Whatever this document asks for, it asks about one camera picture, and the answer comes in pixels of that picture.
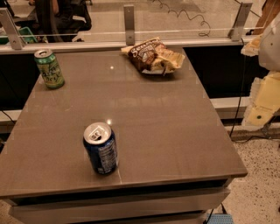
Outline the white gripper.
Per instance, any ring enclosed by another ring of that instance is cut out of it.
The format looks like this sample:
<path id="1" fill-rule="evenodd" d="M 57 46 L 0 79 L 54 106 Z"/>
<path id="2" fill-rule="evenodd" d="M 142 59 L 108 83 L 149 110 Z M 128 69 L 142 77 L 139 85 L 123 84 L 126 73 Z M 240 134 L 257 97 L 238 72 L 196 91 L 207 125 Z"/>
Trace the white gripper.
<path id="1" fill-rule="evenodd" d="M 262 128 L 280 109 L 280 21 L 273 20 L 241 53 L 249 57 L 258 54 L 260 66 L 270 70 L 264 78 L 254 79 L 241 122 L 245 128 Z"/>

